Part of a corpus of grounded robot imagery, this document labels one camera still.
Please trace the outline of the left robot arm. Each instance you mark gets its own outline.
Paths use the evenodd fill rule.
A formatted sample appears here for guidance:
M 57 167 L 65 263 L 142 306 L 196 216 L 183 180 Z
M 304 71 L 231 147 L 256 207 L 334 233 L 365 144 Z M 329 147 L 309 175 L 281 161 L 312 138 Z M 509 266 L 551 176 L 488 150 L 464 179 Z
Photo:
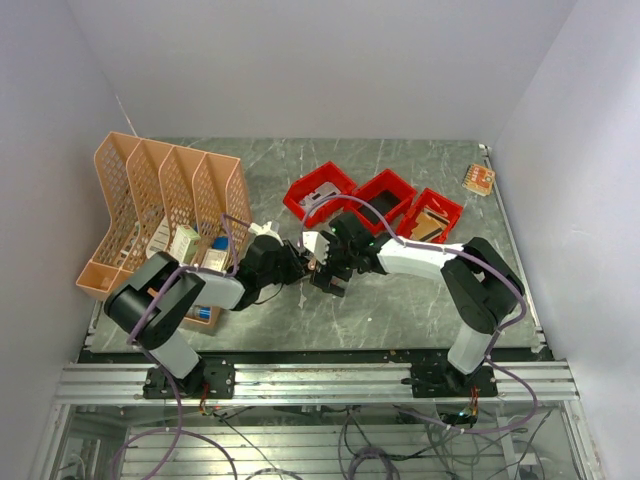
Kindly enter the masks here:
M 191 307 L 243 310 L 258 301 L 263 288 L 305 277 L 310 260 L 304 248 L 269 235 L 255 237 L 226 272 L 181 265 L 159 252 L 108 296 L 103 311 L 164 368 L 178 395 L 192 397 L 206 383 L 206 364 L 178 331 Z

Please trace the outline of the red bin with cards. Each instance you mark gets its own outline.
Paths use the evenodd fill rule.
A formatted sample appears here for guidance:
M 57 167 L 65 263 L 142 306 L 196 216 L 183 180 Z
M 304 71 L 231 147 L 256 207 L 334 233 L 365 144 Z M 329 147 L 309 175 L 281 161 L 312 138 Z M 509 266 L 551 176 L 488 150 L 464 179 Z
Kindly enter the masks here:
M 326 222 L 343 208 L 346 200 L 336 195 L 349 195 L 357 183 L 336 164 L 329 161 L 293 182 L 283 198 L 283 204 L 307 228 Z

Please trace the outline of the brown item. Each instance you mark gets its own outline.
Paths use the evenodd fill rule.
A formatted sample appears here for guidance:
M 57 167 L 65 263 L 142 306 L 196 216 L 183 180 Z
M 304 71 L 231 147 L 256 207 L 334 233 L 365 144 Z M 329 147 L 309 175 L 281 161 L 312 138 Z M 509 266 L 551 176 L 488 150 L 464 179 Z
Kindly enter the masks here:
M 415 219 L 415 226 L 411 230 L 411 238 L 421 242 L 434 242 L 444 233 L 449 222 L 435 212 L 422 210 Z

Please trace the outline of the red bin front pair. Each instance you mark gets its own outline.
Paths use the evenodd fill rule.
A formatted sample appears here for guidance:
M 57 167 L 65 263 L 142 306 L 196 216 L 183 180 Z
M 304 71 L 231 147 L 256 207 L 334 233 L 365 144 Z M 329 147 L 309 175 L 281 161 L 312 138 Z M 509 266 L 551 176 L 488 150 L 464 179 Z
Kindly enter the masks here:
M 355 190 L 352 195 L 373 207 L 391 225 L 408 212 L 417 195 L 417 190 L 393 170 L 385 169 Z M 350 201 L 345 210 L 354 212 L 374 235 L 385 229 L 378 216 L 365 205 Z

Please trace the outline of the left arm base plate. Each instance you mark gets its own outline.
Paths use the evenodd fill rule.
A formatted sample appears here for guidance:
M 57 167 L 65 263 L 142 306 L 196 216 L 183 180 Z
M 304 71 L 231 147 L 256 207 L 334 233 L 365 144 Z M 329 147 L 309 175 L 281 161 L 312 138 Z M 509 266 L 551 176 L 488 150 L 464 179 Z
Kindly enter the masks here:
M 235 388 L 235 368 L 224 362 L 201 360 L 185 378 L 179 379 L 162 367 L 150 368 L 142 387 L 146 400 L 165 400 L 178 392 L 182 399 L 231 399 Z

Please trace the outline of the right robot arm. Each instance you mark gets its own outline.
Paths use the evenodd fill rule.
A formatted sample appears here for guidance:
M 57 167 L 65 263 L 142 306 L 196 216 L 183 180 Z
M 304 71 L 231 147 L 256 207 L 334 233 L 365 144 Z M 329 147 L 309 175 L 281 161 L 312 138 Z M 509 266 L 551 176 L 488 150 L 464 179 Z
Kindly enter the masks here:
M 442 284 L 461 320 L 444 360 L 425 374 L 414 374 L 414 389 L 442 389 L 459 396 L 482 376 L 484 360 L 514 312 L 526 314 L 525 289 L 518 275 L 481 237 L 463 244 L 410 240 L 388 231 L 370 232 L 351 213 L 341 214 L 327 230 L 305 231 L 301 246 L 311 255 L 312 283 L 342 295 L 334 284 L 355 273 L 404 275 Z

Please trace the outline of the white credit card stack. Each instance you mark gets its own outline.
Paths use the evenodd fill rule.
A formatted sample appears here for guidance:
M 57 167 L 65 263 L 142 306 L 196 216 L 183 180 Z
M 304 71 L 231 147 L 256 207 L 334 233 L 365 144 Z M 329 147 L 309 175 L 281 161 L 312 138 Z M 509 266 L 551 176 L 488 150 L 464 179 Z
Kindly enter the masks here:
M 320 200 L 326 199 L 328 197 L 340 194 L 341 190 L 332 182 L 324 182 L 319 185 L 315 190 L 306 194 L 300 201 L 299 205 L 305 210 L 308 211 L 314 204 L 318 203 Z

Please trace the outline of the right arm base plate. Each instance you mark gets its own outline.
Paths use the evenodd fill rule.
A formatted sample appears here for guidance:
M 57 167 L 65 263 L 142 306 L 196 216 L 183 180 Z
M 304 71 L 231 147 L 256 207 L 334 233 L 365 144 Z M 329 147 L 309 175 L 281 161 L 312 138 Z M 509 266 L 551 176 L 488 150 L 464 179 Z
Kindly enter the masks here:
M 496 397 L 498 389 L 494 370 L 480 366 L 471 374 L 463 374 L 447 362 L 413 364 L 401 379 L 411 388 L 414 398 Z

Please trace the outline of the red bin pair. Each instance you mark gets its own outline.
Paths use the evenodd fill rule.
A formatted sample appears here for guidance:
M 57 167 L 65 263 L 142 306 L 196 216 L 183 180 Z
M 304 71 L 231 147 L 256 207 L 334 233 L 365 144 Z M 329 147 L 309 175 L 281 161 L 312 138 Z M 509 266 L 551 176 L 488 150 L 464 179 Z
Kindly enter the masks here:
M 355 190 L 352 195 L 373 207 L 391 225 L 408 212 L 417 195 L 417 190 L 393 170 L 385 169 Z M 350 201 L 345 210 L 354 212 L 374 235 L 385 229 L 378 216 L 365 205 Z
M 425 188 L 400 221 L 397 235 L 416 241 L 442 244 L 460 219 L 463 207 Z

